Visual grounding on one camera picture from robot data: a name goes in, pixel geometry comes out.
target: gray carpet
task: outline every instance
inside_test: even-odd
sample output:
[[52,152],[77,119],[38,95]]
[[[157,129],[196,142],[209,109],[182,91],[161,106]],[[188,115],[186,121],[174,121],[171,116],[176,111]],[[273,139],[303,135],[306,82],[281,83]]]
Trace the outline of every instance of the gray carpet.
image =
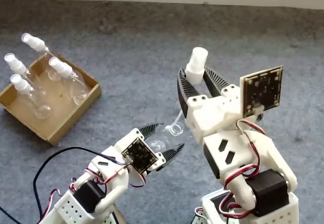
[[[20,42],[24,32],[44,39],[94,76],[101,98],[61,140],[50,147],[0,111],[0,206],[23,223],[36,223],[32,180],[58,149],[81,145],[102,151],[132,128],[171,122],[177,115],[176,77],[195,46],[208,49],[207,65],[229,82],[284,65],[281,105],[261,126],[299,179],[300,223],[322,223],[324,204],[322,85],[324,11],[205,5],[0,1],[0,55],[14,52],[26,64],[36,54]],[[3,62],[0,88],[9,81]],[[221,186],[190,133],[187,145],[168,168],[129,189],[117,205],[130,224],[183,223],[200,198]],[[93,156],[67,152],[41,174],[45,206],[53,188],[65,191]],[[11,223],[0,213],[0,223]]]

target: cardboard tray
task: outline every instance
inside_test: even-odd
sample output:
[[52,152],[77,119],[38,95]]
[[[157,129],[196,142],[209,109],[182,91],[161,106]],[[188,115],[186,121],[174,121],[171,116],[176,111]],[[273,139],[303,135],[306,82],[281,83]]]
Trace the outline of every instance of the cardboard tray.
[[43,87],[47,91],[47,104],[52,108],[52,113],[49,118],[44,120],[37,119],[30,110],[26,110],[26,105],[16,100],[17,91],[12,84],[9,84],[0,93],[0,103],[8,112],[41,139],[48,141],[52,145],[58,143],[91,104],[101,95],[101,88],[94,78],[64,57],[60,55],[57,55],[57,57],[69,64],[73,69],[79,71],[90,88],[90,93],[80,105],[76,105],[68,98],[60,82],[49,80],[45,73],[45,68],[49,61],[47,56],[34,61],[30,65],[30,68],[38,74]]

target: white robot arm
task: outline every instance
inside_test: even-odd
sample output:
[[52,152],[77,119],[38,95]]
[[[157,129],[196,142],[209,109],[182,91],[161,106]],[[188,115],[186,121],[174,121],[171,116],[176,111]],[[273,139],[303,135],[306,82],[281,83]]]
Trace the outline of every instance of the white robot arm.
[[[146,140],[160,124],[133,129],[129,134],[102,152],[115,159],[96,156],[85,173],[75,179],[69,190],[44,213],[41,224],[119,223],[114,202],[128,188],[130,179],[141,180],[151,171],[160,171],[182,150],[184,144],[162,153],[154,153]],[[103,192],[100,185],[108,190]]]
[[[298,199],[293,194],[297,178],[271,138],[255,125],[263,111],[279,105],[282,66],[242,77],[238,87],[205,67],[206,58],[201,63],[199,55],[192,59],[194,53],[195,49],[190,59],[194,66],[189,63],[179,71],[179,101],[187,126],[227,194],[218,204],[211,200],[217,196],[203,198],[204,215],[212,224],[225,223],[222,217],[240,224],[298,224]],[[196,74],[188,69],[192,67]],[[211,96],[194,88],[199,74]],[[226,206],[229,199],[234,203]]]

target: white bottle cap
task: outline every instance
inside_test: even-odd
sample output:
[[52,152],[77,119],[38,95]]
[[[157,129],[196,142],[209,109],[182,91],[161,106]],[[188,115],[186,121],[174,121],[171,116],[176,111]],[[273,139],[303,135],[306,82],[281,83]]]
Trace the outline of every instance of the white bottle cap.
[[49,65],[64,78],[68,78],[72,74],[72,67],[67,63],[62,62],[57,57],[52,57],[49,61]]
[[27,70],[26,66],[19,59],[17,59],[13,53],[6,54],[5,61],[14,73],[24,74]]
[[37,52],[41,52],[46,49],[45,42],[42,39],[32,36],[29,33],[24,33],[21,36],[21,40]]
[[190,61],[186,66],[186,78],[193,84],[199,84],[205,72],[205,63],[208,56],[208,51],[205,48],[196,47],[192,50]]
[[19,74],[12,75],[10,77],[10,81],[12,84],[14,84],[16,90],[20,94],[27,94],[31,90],[30,84],[26,80],[21,78],[21,76]]

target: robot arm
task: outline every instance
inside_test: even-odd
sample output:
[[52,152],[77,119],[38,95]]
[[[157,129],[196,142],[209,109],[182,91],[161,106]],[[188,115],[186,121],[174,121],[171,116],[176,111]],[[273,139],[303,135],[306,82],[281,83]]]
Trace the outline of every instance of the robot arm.
[[[251,125],[262,119],[263,111],[279,105],[282,66],[242,77],[240,87],[227,83],[216,72],[205,67],[202,78],[211,96],[198,93],[191,81],[193,71],[188,71],[190,76],[187,77],[187,70],[179,71],[177,81],[179,102],[186,124],[196,142],[202,145],[216,179],[226,185],[228,192],[233,193],[235,203],[241,206],[241,210],[235,209],[234,213],[242,213],[242,210],[251,212],[239,223],[270,223],[285,208],[291,208],[293,211],[288,212],[294,213],[289,223],[298,223],[298,199],[292,193],[297,187],[296,176],[272,140],[262,133],[251,131]],[[247,124],[241,125],[240,131],[237,124],[242,120]],[[257,164],[268,170],[250,178],[244,177],[243,172],[233,177],[243,167]],[[269,202],[270,208],[261,206],[262,201],[269,198],[261,195],[261,190],[257,189],[262,181],[263,188],[267,187],[262,190],[264,193],[278,187],[283,196],[273,203]],[[205,215],[213,224],[222,223],[221,210],[216,204],[206,199],[202,204]],[[288,223],[283,216],[279,217],[282,220],[276,223]]]
[[[115,211],[114,202],[127,190],[130,179],[145,182],[144,176],[164,168],[184,146],[181,144],[174,149],[154,153],[145,140],[154,133],[157,125],[159,124],[135,128],[102,152],[103,155],[113,157],[115,162],[96,156],[85,173],[70,185],[70,189],[40,223],[110,222]],[[104,193],[99,185],[106,185],[108,192]]]

